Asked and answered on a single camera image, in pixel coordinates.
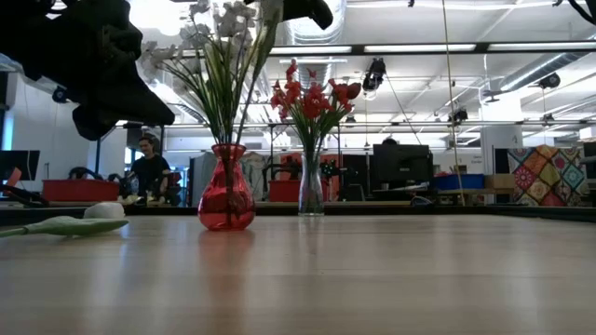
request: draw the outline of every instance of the red vase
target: red vase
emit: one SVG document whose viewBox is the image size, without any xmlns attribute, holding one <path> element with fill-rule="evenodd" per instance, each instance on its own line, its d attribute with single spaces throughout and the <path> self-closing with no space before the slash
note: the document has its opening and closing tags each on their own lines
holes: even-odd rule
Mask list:
<svg viewBox="0 0 596 335">
<path fill-rule="evenodd" d="M 217 157 L 217 165 L 198 204 L 198 217 L 212 231 L 244 230 L 255 214 L 252 191 L 238 163 L 246 147 L 218 144 L 211 149 Z"/>
</svg>

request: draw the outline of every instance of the red box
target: red box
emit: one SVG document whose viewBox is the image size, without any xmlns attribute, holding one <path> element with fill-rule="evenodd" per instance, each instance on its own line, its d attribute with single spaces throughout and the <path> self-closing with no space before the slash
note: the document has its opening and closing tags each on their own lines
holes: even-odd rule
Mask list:
<svg viewBox="0 0 596 335">
<path fill-rule="evenodd" d="M 323 186 L 323 201 L 329 198 L 327 182 L 321 181 Z M 298 202 L 300 194 L 300 181 L 270 181 L 269 201 L 270 202 Z"/>
<path fill-rule="evenodd" d="M 47 201 L 116 201 L 119 187 L 111 181 L 44 181 L 42 196 Z"/>
</svg>

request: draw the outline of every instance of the monitor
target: monitor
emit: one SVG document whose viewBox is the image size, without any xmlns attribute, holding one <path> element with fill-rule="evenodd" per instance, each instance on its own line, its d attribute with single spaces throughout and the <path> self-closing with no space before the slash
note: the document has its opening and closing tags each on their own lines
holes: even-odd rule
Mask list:
<svg viewBox="0 0 596 335">
<path fill-rule="evenodd" d="M 432 154 L 427 145 L 375 144 L 375 177 L 380 182 L 430 181 Z"/>
<path fill-rule="evenodd" d="M 0 151 L 0 181 L 6 181 L 12 171 L 18 168 L 21 181 L 34 181 L 39 164 L 39 150 Z"/>
</svg>

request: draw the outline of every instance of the table surface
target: table surface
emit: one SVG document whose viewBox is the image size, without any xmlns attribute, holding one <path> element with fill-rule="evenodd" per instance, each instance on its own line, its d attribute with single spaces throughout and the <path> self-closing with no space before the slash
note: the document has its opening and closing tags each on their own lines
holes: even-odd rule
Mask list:
<svg viewBox="0 0 596 335">
<path fill-rule="evenodd" d="M 132 217 L 0 240 L 0 333 L 593 334 L 596 225 L 498 216 Z"/>
</svg>

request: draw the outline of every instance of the blue bin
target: blue bin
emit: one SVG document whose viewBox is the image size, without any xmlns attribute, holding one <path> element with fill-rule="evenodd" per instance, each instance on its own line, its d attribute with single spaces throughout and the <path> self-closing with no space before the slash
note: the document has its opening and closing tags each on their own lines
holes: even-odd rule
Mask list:
<svg viewBox="0 0 596 335">
<path fill-rule="evenodd" d="M 459 180 L 456 174 L 449 176 L 435 177 L 432 180 L 432 185 L 439 191 L 459 190 Z M 463 174 L 462 175 L 463 189 L 475 190 L 484 188 L 483 174 Z"/>
</svg>

